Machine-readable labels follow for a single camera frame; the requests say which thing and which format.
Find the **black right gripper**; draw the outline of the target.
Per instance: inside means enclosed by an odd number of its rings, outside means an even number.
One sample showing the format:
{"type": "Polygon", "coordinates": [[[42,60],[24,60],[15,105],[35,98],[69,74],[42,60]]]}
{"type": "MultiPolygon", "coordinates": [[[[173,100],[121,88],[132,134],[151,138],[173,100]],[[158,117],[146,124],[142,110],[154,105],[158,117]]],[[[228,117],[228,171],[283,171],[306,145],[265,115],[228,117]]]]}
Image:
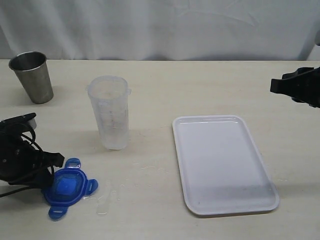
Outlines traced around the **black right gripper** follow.
{"type": "Polygon", "coordinates": [[[281,79],[272,79],[270,92],[291,97],[294,102],[320,107],[320,68],[299,67],[285,73],[281,79]]]}

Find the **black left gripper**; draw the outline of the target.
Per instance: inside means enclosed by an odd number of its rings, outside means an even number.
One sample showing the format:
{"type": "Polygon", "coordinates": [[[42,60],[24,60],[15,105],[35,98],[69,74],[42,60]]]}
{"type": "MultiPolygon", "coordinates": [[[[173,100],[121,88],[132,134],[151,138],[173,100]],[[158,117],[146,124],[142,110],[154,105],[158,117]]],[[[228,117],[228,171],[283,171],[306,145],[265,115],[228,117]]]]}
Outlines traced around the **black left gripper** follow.
{"type": "MultiPolygon", "coordinates": [[[[43,168],[62,168],[65,157],[59,152],[39,151],[35,142],[34,129],[36,113],[4,119],[0,121],[0,179],[12,182],[32,171],[43,168]]],[[[29,186],[46,189],[53,185],[54,173],[48,169],[37,172],[29,181],[29,186]]]]}

